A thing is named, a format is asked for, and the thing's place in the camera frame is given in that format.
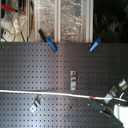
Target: black perforated surface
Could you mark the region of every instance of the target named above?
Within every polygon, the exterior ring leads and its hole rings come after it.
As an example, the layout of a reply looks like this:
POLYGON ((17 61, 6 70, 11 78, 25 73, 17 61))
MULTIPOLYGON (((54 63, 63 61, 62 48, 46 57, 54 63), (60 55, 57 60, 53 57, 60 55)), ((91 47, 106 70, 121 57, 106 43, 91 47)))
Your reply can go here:
MULTIPOLYGON (((105 96, 123 78, 128 80, 128 45, 59 44, 54 53, 46 43, 0 43, 0 89, 69 92, 70 71, 77 71, 73 93, 105 96)), ((87 106, 86 99, 43 96, 32 114, 37 95, 0 94, 0 128, 114 128, 111 118, 87 106)))

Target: blue handle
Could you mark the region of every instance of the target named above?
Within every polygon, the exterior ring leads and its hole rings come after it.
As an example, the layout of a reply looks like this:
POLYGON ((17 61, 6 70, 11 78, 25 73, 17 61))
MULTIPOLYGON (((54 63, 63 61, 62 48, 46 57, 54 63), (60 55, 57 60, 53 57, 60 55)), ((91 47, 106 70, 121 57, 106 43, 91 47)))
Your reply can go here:
POLYGON ((57 51, 57 48, 56 48, 56 46, 54 45, 52 39, 49 36, 47 37, 46 41, 52 47, 53 51, 56 52, 57 51))
POLYGON ((92 47, 89 49, 90 52, 93 52, 93 50, 100 44, 101 39, 100 37, 97 38, 97 40, 94 42, 94 44, 92 45, 92 47))

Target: mounting hole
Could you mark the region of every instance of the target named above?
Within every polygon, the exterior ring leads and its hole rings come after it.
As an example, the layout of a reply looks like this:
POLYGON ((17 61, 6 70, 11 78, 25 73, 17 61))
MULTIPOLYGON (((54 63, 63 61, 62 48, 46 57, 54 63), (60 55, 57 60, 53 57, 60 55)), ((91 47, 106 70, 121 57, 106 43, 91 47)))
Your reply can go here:
POLYGON ((4 45, 3 46, 1 46, 1 49, 4 49, 5 47, 4 47, 4 45))

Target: screw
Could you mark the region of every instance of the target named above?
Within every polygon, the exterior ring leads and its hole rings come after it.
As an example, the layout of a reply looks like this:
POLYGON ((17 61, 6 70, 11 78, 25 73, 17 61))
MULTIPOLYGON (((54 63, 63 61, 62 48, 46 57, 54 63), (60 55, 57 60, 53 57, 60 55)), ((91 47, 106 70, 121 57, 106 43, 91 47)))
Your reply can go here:
POLYGON ((1 46, 1 49, 4 49, 4 46, 1 46))
POLYGON ((75 90, 75 87, 73 86, 72 90, 75 90))

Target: cable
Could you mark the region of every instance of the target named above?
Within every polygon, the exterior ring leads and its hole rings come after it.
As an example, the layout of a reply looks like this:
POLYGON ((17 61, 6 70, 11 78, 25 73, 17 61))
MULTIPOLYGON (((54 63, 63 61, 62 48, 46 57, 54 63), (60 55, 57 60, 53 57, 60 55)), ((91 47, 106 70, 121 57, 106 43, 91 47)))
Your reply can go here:
POLYGON ((24 39, 22 31, 21 31, 21 36, 22 36, 23 42, 25 42, 25 39, 24 39))
POLYGON ((124 95, 124 92, 120 95, 119 99, 121 99, 123 97, 123 95, 124 95))
POLYGON ((3 37, 1 37, 1 39, 3 39, 5 42, 8 42, 7 40, 5 40, 3 37))
POLYGON ((124 99, 119 98, 104 98, 104 97, 92 97, 86 95, 75 95, 75 94, 67 94, 67 93, 59 93, 59 92, 36 92, 36 91, 14 91, 14 90, 0 90, 1 93, 18 93, 18 94, 38 94, 38 95, 56 95, 56 96, 68 96, 68 97, 76 97, 76 98, 85 98, 85 99, 97 99, 97 100, 119 100, 123 102, 127 102, 124 99))
POLYGON ((12 42, 14 42, 14 41, 15 41, 15 39, 16 39, 16 36, 14 36, 14 39, 13 39, 13 41, 12 41, 12 42))

